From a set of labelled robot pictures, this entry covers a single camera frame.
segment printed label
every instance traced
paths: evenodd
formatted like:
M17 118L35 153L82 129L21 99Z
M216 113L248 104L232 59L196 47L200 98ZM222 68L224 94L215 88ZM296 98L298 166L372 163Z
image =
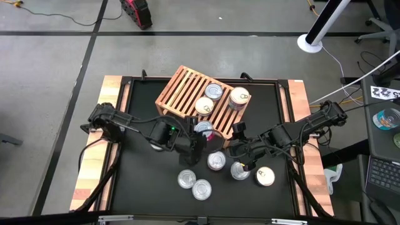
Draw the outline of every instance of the printed label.
M377 99L395 99L400 97L400 91L386 87L371 86L371 97Z

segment canned food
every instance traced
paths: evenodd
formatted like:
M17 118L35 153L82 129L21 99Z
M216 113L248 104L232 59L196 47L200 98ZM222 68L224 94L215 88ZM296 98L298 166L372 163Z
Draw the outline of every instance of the canned food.
M182 170L177 176L177 183L184 189L193 187L196 182L196 175L190 169Z
M242 164L234 162L231 166L231 174L234 179L239 181L244 180L250 176L249 171L243 170Z
M222 152L215 152L208 155L207 164L210 169L213 171L218 171L225 166L226 158L224 153Z
M213 101L218 101L223 95L223 89L218 84L208 84L205 94Z
M257 170L256 180L262 186L270 186L275 181L274 171L266 166Z
M206 136L207 141L211 140L214 136L213 131L207 131L212 129L214 129L213 124L210 123L209 121L201 121L194 127L194 131L196 132L204 131L202 135Z
M205 179L196 181L192 188L193 196L200 201L206 200L211 195L211 184Z
M390 130L400 125L400 112L396 109L384 109L372 117L375 126L382 130Z
M249 91L244 87L235 87L229 95L229 106L235 110L242 109L249 102Z
M214 103L213 100L209 99L208 97L200 97L196 101L194 108L200 116L208 116L214 109Z

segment silver can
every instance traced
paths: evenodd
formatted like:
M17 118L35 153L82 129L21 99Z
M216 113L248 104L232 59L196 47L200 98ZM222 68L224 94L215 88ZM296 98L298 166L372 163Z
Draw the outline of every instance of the silver can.
M244 87L235 87L229 95L229 106L241 110L249 102L249 91Z
M177 183L184 189L192 188L196 182L196 175L190 169L182 170L177 176Z
M238 181L244 180L250 176L249 171L243 170L242 164L234 162L231 166L231 174L234 179Z
M200 201L206 200L211 195L211 184L205 179L196 181L192 188L193 196Z
M207 141L211 140L214 136L214 133L212 131L207 131L212 129L214 129L213 124L209 121L201 121L194 127L194 131L196 132L205 131L202 133L202 135L205 135L207 137Z
M208 84L204 92L213 101L218 101L223 95L223 89L218 84Z
M275 173L271 168L263 166L257 170L256 180L262 186L270 186L275 181Z
M225 166L226 157L222 152L215 152L208 155L207 164L213 171L218 171Z
M213 112L214 102L208 97L200 97L196 101L194 108L200 116L208 116Z

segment concrete floor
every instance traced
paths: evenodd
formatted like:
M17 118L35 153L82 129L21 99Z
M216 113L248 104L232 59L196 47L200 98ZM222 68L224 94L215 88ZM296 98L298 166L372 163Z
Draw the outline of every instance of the concrete floor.
M71 15L82 23L96 20L101 0L31 0L35 12ZM148 0L153 31L262 31L307 32L316 17L306 1L259 0ZM321 11L324 3L316 3ZM380 1L376 6L384 17ZM120 3L109 0L105 18L120 13ZM352 3L331 32L375 32L366 27L371 17L367 4ZM92 31L62 17L33 16L0 3L0 31ZM139 31L123 13L115 21L103 21L100 31ZM0 217L30 213L61 119L79 74L89 36L0 36L0 133L23 139L14 147L0 145ZM171 76L180 65L212 77L302 79L310 101L340 87L340 69L326 52L306 54L297 37L217 36L99 36L73 112L51 184L44 214L69 209L77 178L78 155L87 135L79 125L86 122L98 99L104 75ZM388 44L354 37L326 37L324 46L342 62L345 76L360 76L361 51L386 58ZM343 93L331 99L340 101ZM366 138L362 109L351 111L348 123L333 129L332 147L342 148Z

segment slatted wooden crate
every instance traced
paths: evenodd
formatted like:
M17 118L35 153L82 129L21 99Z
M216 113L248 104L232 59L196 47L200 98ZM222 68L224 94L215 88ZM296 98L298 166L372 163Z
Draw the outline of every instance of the slatted wooden crate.
M216 83L222 87L224 93L221 99L214 105L214 110L208 116L197 114L195 102L204 96L204 90L208 84ZM224 138L232 137L232 124L238 123L248 106L247 104L240 110L232 110L229 105L229 95L233 87L221 83L200 72L180 66L175 75L168 82L160 96L156 100L156 107L161 115L171 112L184 118L185 116L198 116L199 121L210 121L214 129L222 133Z

